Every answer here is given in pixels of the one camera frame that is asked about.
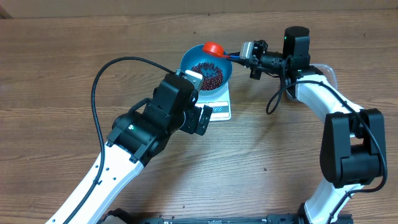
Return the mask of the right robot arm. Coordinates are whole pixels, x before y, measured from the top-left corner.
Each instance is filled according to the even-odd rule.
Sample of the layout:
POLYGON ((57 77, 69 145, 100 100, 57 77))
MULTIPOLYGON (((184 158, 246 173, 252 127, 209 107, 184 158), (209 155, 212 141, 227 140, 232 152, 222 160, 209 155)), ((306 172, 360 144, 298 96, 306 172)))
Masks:
POLYGON ((283 51, 270 52, 264 40, 245 42, 227 59, 250 69, 252 79, 266 73, 280 80, 269 100, 272 114, 281 95, 307 105, 323 122, 320 167, 323 179, 296 214, 268 215, 268 223, 352 223, 339 212, 354 194, 381 190, 387 180, 384 116, 364 109, 338 92, 323 72, 310 64, 310 31, 292 26, 284 32, 283 51))

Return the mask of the orange measuring scoop blue handle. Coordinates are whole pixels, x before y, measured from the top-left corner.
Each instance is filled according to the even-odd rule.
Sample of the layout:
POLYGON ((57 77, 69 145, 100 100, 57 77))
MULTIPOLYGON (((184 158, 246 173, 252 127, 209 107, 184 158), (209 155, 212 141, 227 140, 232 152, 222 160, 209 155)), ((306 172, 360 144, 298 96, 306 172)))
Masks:
POLYGON ((224 48, 220 44, 217 44, 216 42, 205 42, 205 44, 202 47, 202 51, 208 55, 217 58, 233 58, 233 59, 239 58, 238 55, 228 55, 227 53, 225 53, 224 48))

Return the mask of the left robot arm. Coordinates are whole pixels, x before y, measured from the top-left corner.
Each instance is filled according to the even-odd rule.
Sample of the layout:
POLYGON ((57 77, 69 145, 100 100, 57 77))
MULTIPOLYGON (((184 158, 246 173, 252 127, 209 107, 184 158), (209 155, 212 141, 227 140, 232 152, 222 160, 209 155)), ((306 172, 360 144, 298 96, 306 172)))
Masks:
POLYGON ((204 135, 213 110, 195 105, 203 82, 203 75, 191 70, 167 74, 151 99, 117 117, 104 152, 48 222, 96 223, 176 130, 204 135))

